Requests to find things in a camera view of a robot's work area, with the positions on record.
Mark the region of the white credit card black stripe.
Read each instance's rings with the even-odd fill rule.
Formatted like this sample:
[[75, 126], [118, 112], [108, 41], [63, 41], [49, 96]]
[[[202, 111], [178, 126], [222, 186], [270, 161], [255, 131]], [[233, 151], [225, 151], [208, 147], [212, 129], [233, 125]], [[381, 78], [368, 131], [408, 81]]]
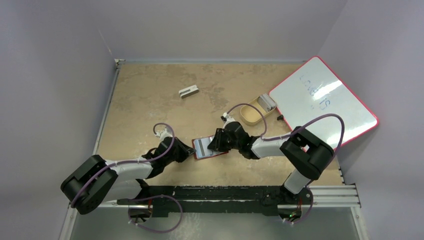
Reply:
[[218, 155], [218, 151], [214, 151], [208, 148], [209, 144], [212, 142], [212, 137], [200, 138], [197, 140], [197, 156], [199, 158], [206, 158]]

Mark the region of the red card holder wallet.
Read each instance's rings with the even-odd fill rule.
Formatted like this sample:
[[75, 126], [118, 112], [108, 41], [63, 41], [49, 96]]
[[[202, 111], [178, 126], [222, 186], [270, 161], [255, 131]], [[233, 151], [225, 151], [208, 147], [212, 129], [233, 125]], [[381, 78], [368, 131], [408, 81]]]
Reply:
[[214, 135], [207, 137], [195, 138], [192, 142], [192, 148], [195, 150], [194, 159], [196, 161], [202, 159], [214, 158], [220, 155], [228, 154], [229, 151], [220, 152], [208, 149], [208, 145], [212, 142]]

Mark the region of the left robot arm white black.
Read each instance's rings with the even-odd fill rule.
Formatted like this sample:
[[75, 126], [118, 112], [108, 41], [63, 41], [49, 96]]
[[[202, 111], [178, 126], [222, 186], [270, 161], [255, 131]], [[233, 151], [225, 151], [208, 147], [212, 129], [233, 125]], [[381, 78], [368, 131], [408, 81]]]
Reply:
[[60, 190], [81, 215], [112, 200], [131, 199], [142, 205], [149, 199], [145, 180], [161, 174], [172, 162], [182, 163], [195, 152], [177, 137], [168, 136], [140, 159], [113, 161], [95, 154], [62, 182]]

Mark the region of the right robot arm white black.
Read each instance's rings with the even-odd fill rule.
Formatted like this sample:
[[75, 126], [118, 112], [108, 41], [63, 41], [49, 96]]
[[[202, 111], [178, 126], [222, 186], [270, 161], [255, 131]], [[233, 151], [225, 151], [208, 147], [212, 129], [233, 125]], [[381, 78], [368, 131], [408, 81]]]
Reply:
[[238, 150], [250, 160], [286, 157], [294, 170], [282, 184], [280, 196], [284, 202], [292, 204], [308, 184], [320, 178], [335, 155], [331, 146], [307, 129], [298, 126], [294, 131], [288, 137], [261, 138], [249, 135], [239, 122], [233, 121], [216, 129], [207, 149], [214, 152]]

